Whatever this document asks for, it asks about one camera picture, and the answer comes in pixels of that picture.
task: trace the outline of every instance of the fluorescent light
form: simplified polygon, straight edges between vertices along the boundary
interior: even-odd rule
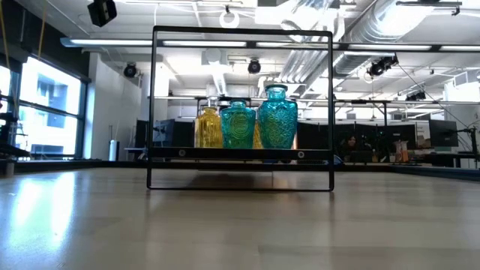
[[[246,47],[245,41],[164,40],[163,45],[178,47]]]
[[[432,48],[430,45],[408,45],[408,44],[350,44],[352,50],[389,50],[389,51],[410,51],[422,50],[428,51]]]
[[[257,42],[259,48],[328,49],[326,43]]]
[[[121,3],[128,5],[191,5],[193,1],[191,0],[117,0]],[[242,6],[243,3],[240,1],[195,1],[198,5],[205,6],[221,6],[221,5],[231,5],[231,6]]]
[[[70,39],[79,46],[151,46],[151,40],[104,40],[104,39]]]
[[[346,56],[395,56],[394,52],[351,52],[346,51]]]
[[[442,46],[441,51],[474,52],[480,51],[480,46]]]
[[[166,100],[194,100],[195,97],[160,97],[155,96],[154,99],[166,99]]]

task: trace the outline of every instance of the turquoise glass vase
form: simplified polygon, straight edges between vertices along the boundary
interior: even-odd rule
[[[223,147],[251,149],[254,144],[256,113],[244,100],[232,100],[231,107],[220,112]]]
[[[296,102],[285,100],[286,91],[285,85],[269,85],[265,88],[268,100],[258,109],[264,149],[292,148],[299,108]]]

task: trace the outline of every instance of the window frame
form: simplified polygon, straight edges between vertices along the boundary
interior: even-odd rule
[[[14,94],[15,98],[17,100],[17,106],[20,108],[20,106],[23,107],[31,107],[35,110],[39,110],[41,112],[46,112],[46,113],[55,113],[60,116],[66,116],[66,117],[73,117],[76,119],[76,140],[75,140],[75,152],[74,154],[31,154],[32,157],[36,156],[47,156],[48,158],[82,158],[83,157],[83,143],[84,143],[84,130],[85,130],[85,123],[86,123],[86,89],[89,84],[89,81],[86,81],[82,78],[79,78],[78,76],[74,76],[70,72],[66,72],[64,69],[57,67],[56,65],[52,64],[51,62],[48,61],[42,61],[40,62],[44,63],[45,65],[49,65],[52,68],[57,69],[58,71],[61,71],[67,75],[70,75],[80,81],[80,91],[79,91],[79,112],[78,114],[74,114],[71,112],[64,111],[62,109],[56,109],[51,106],[44,106],[40,105],[38,103],[32,103],[27,100],[20,100],[20,95],[21,95],[21,82],[22,82],[22,74],[23,74],[23,66],[22,66],[22,72],[17,73],[15,71],[10,70],[10,74],[12,74],[12,77],[10,79],[10,92],[9,95],[0,95],[0,98],[3,101],[7,101],[7,111],[12,112],[13,116],[18,118],[19,116],[17,115],[17,112],[14,111]],[[15,146],[16,143],[16,135],[17,133],[10,133],[9,135],[9,140],[8,142]]]

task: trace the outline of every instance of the computer monitor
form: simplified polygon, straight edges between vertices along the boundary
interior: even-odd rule
[[[327,149],[328,146],[323,145],[323,141],[328,142],[326,136],[321,136],[318,124],[297,124],[297,149]]]
[[[429,120],[428,124],[433,147],[458,147],[457,122]]]
[[[399,140],[407,141],[406,147],[408,149],[417,148],[417,133],[414,124],[389,125],[383,127],[383,133],[391,151],[395,150],[393,143]]]

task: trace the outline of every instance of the yellow glass vase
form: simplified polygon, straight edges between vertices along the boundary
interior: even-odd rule
[[[214,107],[206,107],[204,113],[197,119],[196,147],[222,148],[222,130],[220,116]]]
[[[255,131],[253,133],[253,149],[263,149],[262,140],[260,139],[260,127],[258,120],[255,121]]]

